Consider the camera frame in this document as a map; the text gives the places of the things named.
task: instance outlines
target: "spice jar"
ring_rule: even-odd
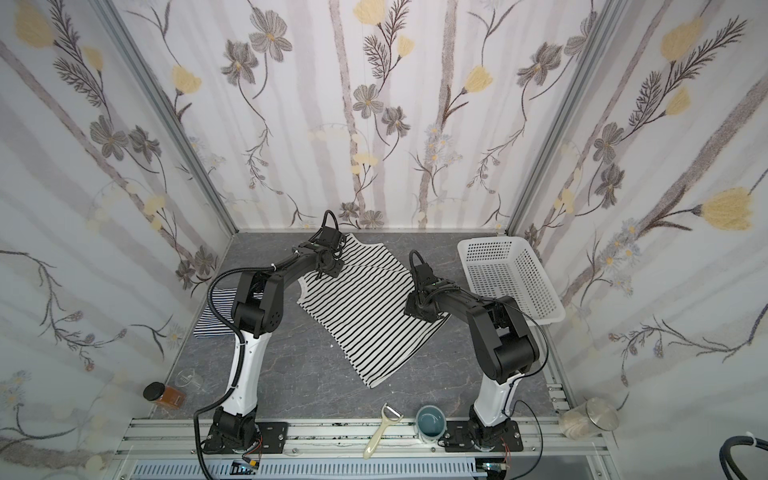
[[[157,403],[159,406],[178,409],[184,403],[184,399],[187,396],[172,386],[167,386],[160,382],[152,382],[144,389],[144,398],[150,402]]]

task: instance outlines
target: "white plastic basket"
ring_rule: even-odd
[[[458,242],[469,289],[479,295],[514,298],[539,325],[561,322],[565,309],[525,239],[480,237]]]

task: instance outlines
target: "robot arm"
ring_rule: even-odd
[[[414,256],[419,265],[414,265]],[[512,297],[492,299],[463,290],[435,276],[416,250],[411,250],[409,262],[414,290],[406,300],[405,313],[432,323],[447,312],[469,326],[484,373],[480,394],[469,412],[469,440],[478,449],[490,449],[508,432],[507,404],[517,381],[538,360],[538,345]]]
[[[329,214],[334,227],[326,225]],[[231,387],[219,402],[195,413],[197,417],[208,409],[216,408],[214,422],[204,443],[204,453],[231,453],[247,449],[258,438],[255,418],[259,373],[266,345],[283,319],[283,292],[291,283],[312,271],[318,275],[338,277],[344,266],[341,260],[343,245],[344,237],[339,232],[336,217],[327,210],[320,230],[294,248],[290,257],[277,265],[273,264],[271,268],[231,270],[211,283],[209,291],[224,276],[240,273],[231,312],[233,325],[230,328],[236,333],[229,378]],[[253,298],[255,293],[262,293],[261,299]],[[209,307],[219,317],[211,303],[209,295]]]

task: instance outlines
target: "white arm segment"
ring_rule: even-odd
[[[515,390],[518,388],[517,380],[522,376],[523,374],[518,372],[501,385],[485,375],[482,376],[480,394],[475,400],[475,413],[478,414],[483,425],[492,427],[507,419],[508,406],[506,403],[515,396]]]
[[[243,370],[240,372],[240,380],[230,398],[221,405],[224,411],[232,415],[246,415],[256,408],[258,404],[257,387],[259,383],[259,373],[261,372],[261,363],[264,360],[266,344],[270,341],[272,333],[262,333],[259,338],[253,338],[252,333],[243,332],[245,338],[245,359],[243,360]],[[240,355],[240,344],[235,336],[235,354],[232,360],[232,369],[230,370],[230,379],[227,388],[232,385],[232,378],[237,369],[237,358]]]

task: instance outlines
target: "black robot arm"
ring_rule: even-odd
[[[414,256],[419,265],[414,265]],[[499,385],[515,373],[531,369],[538,360],[538,345],[512,297],[485,298],[439,278],[416,250],[411,250],[409,261],[414,290],[406,301],[407,315],[432,323],[441,313],[450,313],[466,322],[480,368]],[[499,335],[498,329],[509,331]]]

